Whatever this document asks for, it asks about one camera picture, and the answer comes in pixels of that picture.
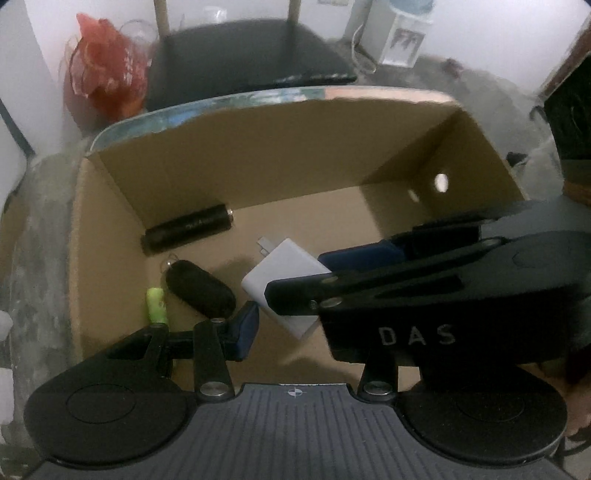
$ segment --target red plastic bag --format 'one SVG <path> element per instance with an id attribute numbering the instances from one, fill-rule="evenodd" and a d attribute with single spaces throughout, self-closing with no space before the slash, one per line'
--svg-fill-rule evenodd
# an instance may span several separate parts
<path id="1" fill-rule="evenodd" d="M 106 19 L 77 14 L 82 39 L 70 60 L 74 93 L 111 121 L 137 115 L 148 90 L 145 51 Z"/>

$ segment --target black cylinder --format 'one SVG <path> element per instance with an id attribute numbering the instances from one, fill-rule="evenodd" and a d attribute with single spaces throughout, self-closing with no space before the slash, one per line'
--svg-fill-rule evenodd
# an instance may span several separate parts
<path id="1" fill-rule="evenodd" d="M 225 205 L 216 205 L 149 228 L 141 239 L 142 248 L 148 255 L 163 252 L 230 230 L 232 221 L 232 211 Z"/>

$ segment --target cardboard box flap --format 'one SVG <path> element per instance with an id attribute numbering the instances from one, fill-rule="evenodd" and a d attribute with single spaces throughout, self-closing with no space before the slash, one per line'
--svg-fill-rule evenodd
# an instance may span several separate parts
<path id="1" fill-rule="evenodd" d="M 220 202 L 239 209 L 398 180 L 430 158 L 459 111 L 447 96 L 426 92 L 429 101 L 417 102 L 420 95 L 395 91 L 388 99 L 219 111 L 93 160 L 103 163 L 147 228 Z"/>
<path id="2" fill-rule="evenodd" d="M 73 355 L 82 359 L 145 326 L 148 284 L 142 225 L 88 160 L 80 165 L 72 217 L 69 301 Z"/>

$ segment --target metal screw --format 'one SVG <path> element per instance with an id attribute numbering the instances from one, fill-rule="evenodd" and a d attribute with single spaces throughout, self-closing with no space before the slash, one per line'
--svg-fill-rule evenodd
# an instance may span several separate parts
<path id="1" fill-rule="evenodd" d="M 341 297 L 333 297 L 331 299 L 326 299 L 320 302 L 320 307 L 324 309 L 331 309 L 332 307 L 336 307 L 343 303 L 343 299 Z"/>
<path id="2" fill-rule="evenodd" d="M 207 397 L 223 397 L 230 391 L 230 387 L 222 382 L 207 382 L 201 385 L 199 391 Z"/>
<path id="3" fill-rule="evenodd" d="M 392 385 L 387 382 L 382 382 L 380 380 L 373 380 L 371 382 L 367 382 L 363 386 L 363 390 L 368 395 L 375 395 L 377 397 L 383 397 L 385 395 L 390 395 L 394 390 L 392 389 Z"/>
<path id="4" fill-rule="evenodd" d="M 170 254 L 166 260 L 164 260 L 161 264 L 160 264 L 160 272 L 164 273 L 166 272 L 170 267 L 173 266 L 173 263 L 178 262 L 178 256 L 175 254 Z"/>

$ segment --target ribbed gray surface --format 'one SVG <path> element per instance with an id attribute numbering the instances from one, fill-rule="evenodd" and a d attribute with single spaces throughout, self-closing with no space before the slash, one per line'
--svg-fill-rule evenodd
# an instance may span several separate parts
<path id="1" fill-rule="evenodd" d="M 33 480 L 567 480 L 548 460 L 473 468 L 437 456 L 387 406 L 355 400 L 345 385 L 246 385 L 234 400 L 198 409 L 176 442 L 108 471 L 42 464 Z"/>

